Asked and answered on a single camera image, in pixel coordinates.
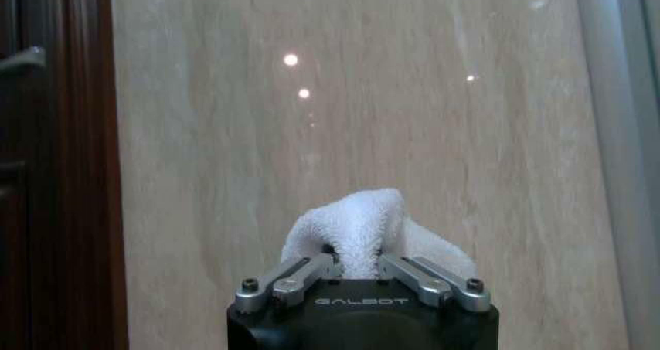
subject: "marble wall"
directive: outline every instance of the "marble wall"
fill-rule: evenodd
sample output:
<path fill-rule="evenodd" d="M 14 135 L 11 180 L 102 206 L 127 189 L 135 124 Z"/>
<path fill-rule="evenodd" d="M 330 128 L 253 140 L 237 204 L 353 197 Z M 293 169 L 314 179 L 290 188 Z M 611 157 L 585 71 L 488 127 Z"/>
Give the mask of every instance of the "marble wall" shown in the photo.
<path fill-rule="evenodd" d="M 628 347 L 576 0 L 114 12 L 133 348 L 223 348 L 297 216 L 385 186 L 477 261 L 500 348 Z"/>

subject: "screw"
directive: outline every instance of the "screw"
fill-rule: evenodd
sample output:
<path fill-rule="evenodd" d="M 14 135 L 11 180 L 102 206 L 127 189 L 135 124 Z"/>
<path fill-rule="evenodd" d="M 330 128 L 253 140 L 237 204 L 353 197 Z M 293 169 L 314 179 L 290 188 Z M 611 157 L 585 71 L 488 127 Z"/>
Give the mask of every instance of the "screw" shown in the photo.
<path fill-rule="evenodd" d="M 479 294 L 484 292 L 484 282 L 477 278 L 468 279 L 467 282 L 468 291 L 477 292 Z"/>
<path fill-rule="evenodd" d="M 259 289 L 259 281 L 255 278 L 245 279 L 242 283 L 242 289 L 246 292 L 257 292 L 257 290 Z"/>
<path fill-rule="evenodd" d="M 438 288 L 442 285 L 442 280 L 437 280 L 437 279 L 436 280 L 430 280 L 430 281 L 428 281 L 428 285 L 430 287 Z"/>
<path fill-rule="evenodd" d="M 278 283 L 279 283 L 279 287 L 284 288 L 296 287 L 298 284 L 298 282 L 293 279 L 281 280 Z"/>

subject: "logo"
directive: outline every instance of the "logo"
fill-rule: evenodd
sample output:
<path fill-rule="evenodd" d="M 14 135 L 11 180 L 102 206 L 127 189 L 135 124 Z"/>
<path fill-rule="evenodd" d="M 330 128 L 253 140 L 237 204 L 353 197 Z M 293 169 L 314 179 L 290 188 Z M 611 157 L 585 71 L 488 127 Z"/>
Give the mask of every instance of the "logo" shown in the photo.
<path fill-rule="evenodd" d="M 317 305 L 402 305 L 408 300 L 408 298 L 364 298 L 362 300 L 317 298 L 314 303 Z"/>

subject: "white towel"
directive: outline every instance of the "white towel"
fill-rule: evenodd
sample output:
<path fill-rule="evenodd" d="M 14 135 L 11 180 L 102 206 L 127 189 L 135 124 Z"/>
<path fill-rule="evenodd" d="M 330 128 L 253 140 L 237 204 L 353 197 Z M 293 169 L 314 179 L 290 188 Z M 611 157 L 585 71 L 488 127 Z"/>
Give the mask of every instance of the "white towel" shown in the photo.
<path fill-rule="evenodd" d="M 308 211 L 289 233 L 282 261 L 316 255 L 324 244 L 334 247 L 346 279 L 377 276 L 381 252 L 426 257 L 464 279 L 477 277 L 465 252 L 409 218 L 396 189 L 365 190 Z"/>

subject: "metal bracket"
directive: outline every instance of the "metal bracket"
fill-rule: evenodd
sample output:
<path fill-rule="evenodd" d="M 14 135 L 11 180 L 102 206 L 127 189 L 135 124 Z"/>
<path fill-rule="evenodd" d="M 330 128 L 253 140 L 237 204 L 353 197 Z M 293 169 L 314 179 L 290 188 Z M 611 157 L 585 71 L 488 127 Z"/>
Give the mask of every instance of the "metal bracket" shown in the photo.
<path fill-rule="evenodd" d="M 414 257 L 410 262 L 449 284 L 455 299 L 465 310 L 476 313 L 491 310 L 491 292 L 477 278 L 465 280 L 424 257 Z"/>
<path fill-rule="evenodd" d="M 418 299 L 434 308 L 449 300 L 452 288 L 438 277 L 421 271 L 409 260 L 397 255 L 385 254 L 378 257 L 378 272 L 381 279 L 396 278 L 410 290 L 417 292 Z"/>
<path fill-rule="evenodd" d="M 318 279 L 338 275 L 338 265 L 333 260 L 333 255 L 320 253 L 290 277 L 275 282 L 273 295 L 288 308 L 305 300 L 305 292 Z"/>
<path fill-rule="evenodd" d="M 275 280 L 297 271 L 310 259 L 290 259 L 282 262 L 266 275 L 249 278 L 237 291 L 237 309 L 242 313 L 254 313 L 269 302 Z"/>

